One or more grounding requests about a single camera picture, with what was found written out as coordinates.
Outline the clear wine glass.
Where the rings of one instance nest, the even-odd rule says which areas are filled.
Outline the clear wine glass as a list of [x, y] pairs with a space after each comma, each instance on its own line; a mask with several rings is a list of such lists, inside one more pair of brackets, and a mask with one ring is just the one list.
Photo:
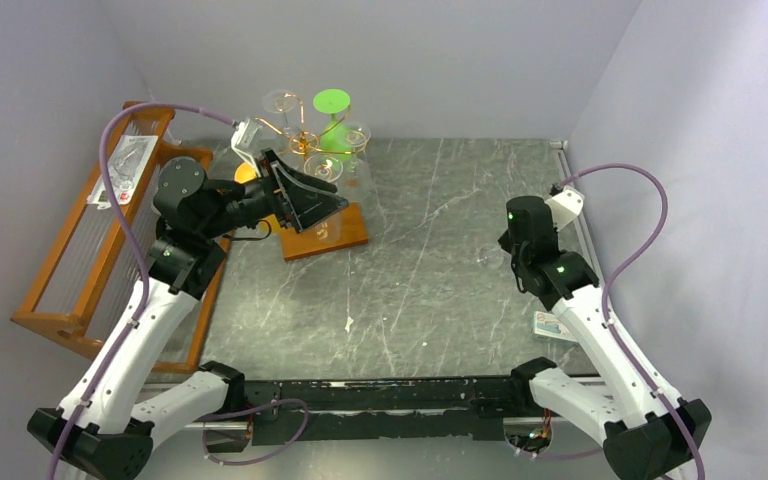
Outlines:
[[344, 166], [350, 173], [355, 173], [361, 161], [364, 159], [364, 151], [372, 138], [372, 132], [368, 125], [362, 122], [350, 122], [344, 125], [343, 132], [339, 139], [350, 152], [345, 158]]

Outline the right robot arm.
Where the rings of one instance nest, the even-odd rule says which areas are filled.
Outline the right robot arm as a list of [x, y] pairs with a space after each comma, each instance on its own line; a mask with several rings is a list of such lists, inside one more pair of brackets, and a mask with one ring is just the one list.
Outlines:
[[620, 479], [674, 476], [696, 460], [711, 412], [660, 374], [610, 307], [591, 265], [560, 248], [555, 217], [577, 216], [582, 205], [573, 192], [510, 199], [499, 244], [510, 256], [518, 290], [536, 297], [572, 333], [607, 391], [540, 358], [513, 370], [518, 381], [509, 389], [511, 405], [521, 414], [543, 408], [569, 421], [600, 446]]

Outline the orange plastic wine glass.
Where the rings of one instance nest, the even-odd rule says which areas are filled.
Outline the orange plastic wine glass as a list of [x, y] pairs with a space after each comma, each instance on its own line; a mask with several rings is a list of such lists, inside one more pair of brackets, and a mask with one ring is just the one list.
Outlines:
[[233, 180], [239, 184], [245, 184], [250, 181], [258, 180], [260, 173], [256, 164], [248, 162], [241, 163], [235, 170]]

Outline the clear champagne flute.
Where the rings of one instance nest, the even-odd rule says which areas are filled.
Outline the clear champagne flute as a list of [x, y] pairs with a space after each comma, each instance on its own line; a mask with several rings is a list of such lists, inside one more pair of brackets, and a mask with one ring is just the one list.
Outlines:
[[342, 160], [333, 154], [317, 153], [309, 156], [303, 164], [304, 173], [329, 183], [336, 183], [342, 176]]

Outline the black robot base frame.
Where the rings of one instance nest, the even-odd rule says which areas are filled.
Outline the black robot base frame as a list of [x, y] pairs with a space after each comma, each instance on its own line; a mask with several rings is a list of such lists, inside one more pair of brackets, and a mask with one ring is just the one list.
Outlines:
[[241, 444], [467, 437], [545, 451], [552, 413], [503, 375], [369, 380], [249, 381], [237, 404], [199, 418], [210, 452]]

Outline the green plastic wine glass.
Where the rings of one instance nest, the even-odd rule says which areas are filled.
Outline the green plastic wine glass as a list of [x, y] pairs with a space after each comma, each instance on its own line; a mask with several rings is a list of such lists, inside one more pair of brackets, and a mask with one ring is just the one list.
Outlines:
[[313, 98], [315, 110], [329, 117], [329, 122], [319, 135], [321, 151], [346, 153], [352, 147], [345, 140], [348, 127], [346, 118], [351, 109], [351, 97], [342, 89], [330, 88], [318, 92]]

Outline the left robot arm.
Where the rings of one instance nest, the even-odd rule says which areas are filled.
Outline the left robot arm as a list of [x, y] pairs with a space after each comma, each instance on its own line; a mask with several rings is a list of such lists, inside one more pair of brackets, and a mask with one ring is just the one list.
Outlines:
[[301, 233], [348, 207], [334, 184], [288, 167], [272, 150], [255, 166], [257, 176], [245, 183], [212, 179], [186, 156], [161, 169], [153, 203], [163, 228], [150, 248], [135, 250], [140, 273], [120, 319], [69, 394], [28, 422], [52, 455], [50, 472], [66, 463], [98, 479], [133, 479], [189, 423], [254, 412], [243, 373], [214, 361], [147, 401], [139, 394], [223, 265], [220, 237], [268, 217]]

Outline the clear glass edge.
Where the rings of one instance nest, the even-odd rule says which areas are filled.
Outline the clear glass edge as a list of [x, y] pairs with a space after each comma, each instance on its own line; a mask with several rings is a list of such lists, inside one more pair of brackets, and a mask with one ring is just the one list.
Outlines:
[[500, 268], [507, 258], [508, 255], [497, 244], [486, 244], [476, 251], [476, 263], [490, 270]]

